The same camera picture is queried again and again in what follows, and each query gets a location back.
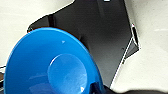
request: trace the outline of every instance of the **white wall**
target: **white wall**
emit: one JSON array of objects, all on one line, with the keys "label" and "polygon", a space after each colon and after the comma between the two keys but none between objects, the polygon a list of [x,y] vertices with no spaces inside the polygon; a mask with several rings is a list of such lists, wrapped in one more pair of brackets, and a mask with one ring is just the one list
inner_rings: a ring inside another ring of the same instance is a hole
[{"label": "white wall", "polygon": [[0,0],[0,66],[5,66],[14,45],[28,26],[74,0]]},{"label": "white wall", "polygon": [[117,92],[133,89],[168,92],[168,0],[125,2],[141,49],[122,65],[111,88]]}]

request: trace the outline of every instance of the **blue bowl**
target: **blue bowl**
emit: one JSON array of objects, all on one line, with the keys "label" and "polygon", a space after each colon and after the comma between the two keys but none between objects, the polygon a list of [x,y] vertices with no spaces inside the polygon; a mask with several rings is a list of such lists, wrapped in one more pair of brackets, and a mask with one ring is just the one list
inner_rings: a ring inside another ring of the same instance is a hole
[{"label": "blue bowl", "polygon": [[90,85],[104,88],[84,45],[69,33],[40,28],[25,35],[9,57],[5,94],[89,94]]}]

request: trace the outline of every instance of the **black panel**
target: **black panel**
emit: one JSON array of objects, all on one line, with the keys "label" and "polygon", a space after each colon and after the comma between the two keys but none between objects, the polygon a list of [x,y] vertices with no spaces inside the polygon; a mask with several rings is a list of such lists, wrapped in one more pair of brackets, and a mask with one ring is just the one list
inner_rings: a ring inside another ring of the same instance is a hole
[{"label": "black panel", "polygon": [[60,28],[78,38],[93,56],[103,83],[110,86],[131,39],[124,0],[76,0],[30,28],[46,26]]}]

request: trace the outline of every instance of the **white surface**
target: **white surface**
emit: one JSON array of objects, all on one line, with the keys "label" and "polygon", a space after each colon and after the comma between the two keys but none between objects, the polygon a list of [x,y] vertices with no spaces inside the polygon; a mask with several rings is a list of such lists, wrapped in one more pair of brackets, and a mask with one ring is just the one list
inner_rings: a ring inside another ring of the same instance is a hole
[{"label": "white surface", "polygon": [[141,49],[122,65],[111,88],[117,92],[137,89],[168,92],[168,0],[125,2]]},{"label": "white surface", "polygon": [[28,26],[74,0],[0,0],[0,66],[5,66],[14,45]]}]

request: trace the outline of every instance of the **black object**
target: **black object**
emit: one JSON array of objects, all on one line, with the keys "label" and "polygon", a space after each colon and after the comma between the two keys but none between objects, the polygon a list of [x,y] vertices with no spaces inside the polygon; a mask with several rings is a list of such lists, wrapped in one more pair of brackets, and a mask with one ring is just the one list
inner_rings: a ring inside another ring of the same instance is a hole
[{"label": "black object", "polygon": [[75,0],[35,21],[29,30],[41,27],[59,28],[79,39],[90,51],[108,87],[132,37],[124,0]]}]

